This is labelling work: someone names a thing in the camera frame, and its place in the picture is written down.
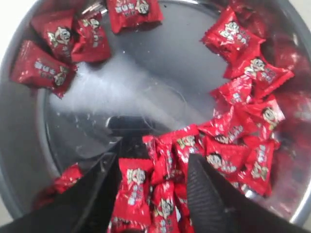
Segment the cartoon face logo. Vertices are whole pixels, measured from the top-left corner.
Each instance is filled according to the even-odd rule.
[[[70,41],[70,32],[66,28],[58,27],[55,33],[48,33],[50,42],[56,48],[59,44],[67,45]]]
[[[83,26],[91,26],[93,29],[96,29],[100,26],[100,23],[98,20],[91,18],[90,20],[82,19]]]
[[[225,30],[220,32],[224,38],[233,41],[234,36],[239,33],[239,26],[236,22],[232,21],[225,25]]]
[[[127,170],[127,183],[135,182],[136,184],[143,184],[146,179],[145,171],[140,168]]]
[[[255,58],[251,61],[251,65],[245,68],[244,74],[255,78],[257,77],[257,72],[264,71],[264,69],[265,63],[261,59]]]
[[[261,167],[256,161],[254,167],[251,171],[251,174],[254,179],[262,179],[263,181],[267,180],[269,169],[267,167]]]
[[[206,157],[208,163],[210,163],[215,169],[220,169],[223,165],[223,159],[220,154],[213,152]]]
[[[135,10],[142,15],[146,15],[149,13],[149,4],[145,0],[141,0],[141,3],[140,0],[137,0]]]
[[[56,86],[63,85],[66,75],[68,74],[68,70],[65,67],[60,66],[60,73],[53,76],[54,83]]]
[[[230,32],[230,34],[232,35],[236,35],[237,33],[239,33],[239,26],[236,22],[232,21],[225,25],[225,30],[227,32]]]
[[[229,144],[229,138],[224,135],[218,135],[214,137],[216,141],[222,143],[222,144]]]
[[[186,146],[193,147],[195,145],[195,137],[193,135],[186,136],[177,140],[180,148],[183,150]]]
[[[167,219],[174,211],[174,204],[172,199],[161,198],[159,206],[156,208],[156,216],[160,215],[164,219]]]
[[[269,130],[273,130],[277,126],[278,121],[271,107],[267,107],[262,111],[262,117],[270,124]]]

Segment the candy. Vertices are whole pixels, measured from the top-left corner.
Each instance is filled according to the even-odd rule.
[[[236,78],[211,92],[216,99],[224,99],[231,105],[249,103],[252,99],[252,79],[246,75]]]
[[[181,233],[194,233],[190,217],[182,217],[178,223],[178,226]]]
[[[176,183],[174,187],[176,196],[176,206],[178,207],[182,217],[189,217],[190,211],[187,202],[187,187],[183,183]]]
[[[153,222],[148,233],[178,233],[176,205],[174,201],[174,183],[167,181],[155,187],[152,203]]]
[[[54,187],[61,194],[77,183],[80,178],[82,178],[82,172],[78,164],[74,164],[67,168],[61,177],[54,181]]]
[[[262,140],[267,140],[278,124],[285,120],[274,96],[270,96],[263,102],[245,105],[243,110],[254,117],[259,127],[259,137]]]
[[[188,174],[188,160],[191,153],[204,155],[203,144],[200,139],[199,131],[196,125],[190,125],[182,130],[174,131],[162,135],[163,142],[173,141],[173,150],[178,159],[179,167],[183,171],[185,178]]]
[[[246,170],[239,173],[239,182],[249,186],[260,195],[268,195],[273,151],[273,141],[261,143],[253,149],[246,160]]]
[[[58,11],[36,16],[31,24],[37,33],[50,46],[54,56],[71,63],[70,53],[73,47],[72,23],[74,11]]]
[[[98,13],[94,17],[80,19],[75,24],[79,39],[71,52],[73,62],[100,62],[111,56],[106,34],[100,26],[101,19],[102,14]]]
[[[226,61],[233,63],[249,48],[259,48],[264,39],[244,29],[232,8],[228,7],[201,41],[212,52],[219,53]]]
[[[254,80],[254,97],[256,99],[269,95],[294,76],[288,69],[277,68],[269,64],[259,48],[245,53],[235,64],[229,66],[224,77],[234,79],[242,75],[247,75]]]
[[[157,0],[108,0],[111,28],[114,33],[122,28],[133,28],[144,22],[160,22],[163,15]]]
[[[241,111],[239,107],[232,106],[228,113],[199,125],[198,129],[214,137],[216,141],[229,144],[255,132],[257,127],[248,114]]]
[[[16,83],[50,89],[62,97],[75,75],[69,67],[45,53],[34,42],[25,40],[20,48],[11,79]]]
[[[143,226],[151,224],[147,203],[149,177],[153,164],[149,159],[119,159],[122,181],[115,201],[113,216]]]
[[[151,184],[156,185],[167,180],[182,176],[182,172],[177,167],[177,160],[172,152],[172,141],[163,143],[157,140],[156,152],[159,155],[151,177]]]
[[[220,144],[208,136],[206,141],[206,160],[225,176],[237,174],[250,152],[248,147]]]

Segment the wrapped candy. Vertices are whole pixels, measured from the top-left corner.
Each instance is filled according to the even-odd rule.
[[[249,49],[259,48],[265,40],[244,29],[232,8],[228,7],[201,41],[231,64]]]
[[[162,142],[173,141],[173,151],[178,159],[179,167],[185,178],[188,173],[188,160],[191,153],[204,155],[203,144],[200,139],[196,125],[190,125],[182,130],[162,135],[159,140]]]
[[[218,142],[230,144],[245,135],[254,133],[257,126],[248,114],[239,107],[232,106],[228,113],[199,125],[198,129],[214,137]]]
[[[34,42],[25,40],[20,48],[11,79],[37,88],[50,89],[62,97],[69,89],[75,67],[55,60]]]
[[[246,146],[225,145],[206,137],[206,160],[226,177],[236,175],[250,150]]]
[[[270,174],[273,152],[273,141],[263,142],[254,148],[246,160],[246,169],[239,173],[239,182],[260,195],[268,195],[271,192]]]
[[[272,131],[285,120],[274,96],[270,96],[266,101],[245,105],[243,110],[254,117],[259,127],[259,138],[261,140],[269,139]]]
[[[100,62],[111,56],[101,19],[102,14],[98,13],[94,17],[82,18],[74,25],[79,39],[71,52],[73,62]]]
[[[182,217],[189,217],[190,210],[187,201],[187,187],[184,183],[176,183],[174,187],[176,196],[176,206],[178,207]]]
[[[157,0],[108,0],[111,28],[118,33],[144,22],[160,22],[163,15]]]
[[[172,181],[161,183],[155,187],[152,197],[155,209],[152,225],[147,230],[148,233],[179,233],[173,195],[174,183]]]
[[[151,224],[147,203],[153,164],[149,159],[119,159],[122,181],[115,201],[113,216],[139,226]]]
[[[61,175],[54,181],[54,187],[58,193],[62,194],[67,189],[72,187],[80,178],[82,178],[82,171],[78,164],[68,167]]]
[[[229,104],[234,105],[249,103],[252,100],[251,92],[252,78],[243,75],[213,90],[211,95],[216,101],[224,99]]]
[[[74,44],[72,23],[74,10],[46,13],[31,21],[36,32],[50,46],[54,56],[65,63],[71,63],[71,50]]]
[[[253,89],[256,99],[269,95],[294,76],[288,69],[277,68],[269,64],[257,47],[245,53],[235,64],[229,66],[224,77],[234,79],[242,75],[247,75],[254,80]]]
[[[152,173],[152,185],[182,177],[182,172],[177,167],[177,158],[172,152],[172,144],[173,142],[169,140],[166,140],[165,143],[157,140],[156,152],[159,157]]]

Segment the metal bowl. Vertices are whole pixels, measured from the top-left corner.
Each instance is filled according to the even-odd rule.
[[[25,2],[17,19],[24,18],[16,21],[10,43],[1,45],[7,50],[0,75],[0,190],[14,218],[29,212],[36,194],[67,166],[109,147],[114,137],[105,124],[112,117],[150,120],[155,122],[150,128],[156,134],[211,119],[214,100],[208,93],[225,82],[226,62],[199,40],[217,20],[225,0],[161,0],[165,20],[160,25],[119,35],[111,32],[103,2]],[[21,41],[39,40],[29,27],[32,16],[80,3],[80,13],[101,9],[113,57],[103,64],[79,64],[62,100],[49,91],[34,92],[11,82],[9,74]],[[311,57],[310,32],[287,0],[248,3],[267,20],[271,35],[290,38]],[[279,93],[311,90],[309,74],[303,75],[286,83]],[[251,196],[277,215],[302,225],[311,208],[311,153],[297,138],[308,141],[311,135],[308,123],[298,128],[288,121],[286,126],[289,130],[278,132],[283,145],[275,155],[272,195],[265,199]]]

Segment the metal surface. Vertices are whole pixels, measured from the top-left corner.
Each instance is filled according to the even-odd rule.
[[[79,1],[56,2],[57,8],[71,8]],[[250,2],[273,12],[311,57],[309,30],[286,0]],[[62,100],[44,90],[34,94],[10,82],[9,72],[22,38],[33,36],[28,28],[30,18],[49,9],[46,1],[45,7],[39,5],[37,1],[32,9],[25,9],[26,18],[1,64],[0,108],[5,111],[0,113],[0,189],[13,217],[30,211],[36,193],[64,168],[109,146],[114,137],[105,124],[111,117],[142,117],[148,125],[152,122],[150,128],[155,134],[202,123],[212,117],[214,108],[209,91],[226,82],[222,78],[226,63],[199,42],[217,20],[215,5],[208,0],[165,0],[160,2],[165,17],[161,25],[119,35],[111,32],[103,9],[102,25],[112,58],[104,64],[79,64],[72,87]],[[80,12],[92,6],[98,7],[96,1],[83,2]],[[311,85],[306,82],[303,88],[311,89]],[[283,166],[287,158],[278,160],[272,196],[255,199],[279,216],[302,224],[311,206],[310,151],[300,150],[298,144],[290,147],[297,156],[290,166]],[[289,180],[297,189],[295,198],[284,203],[281,200]]]

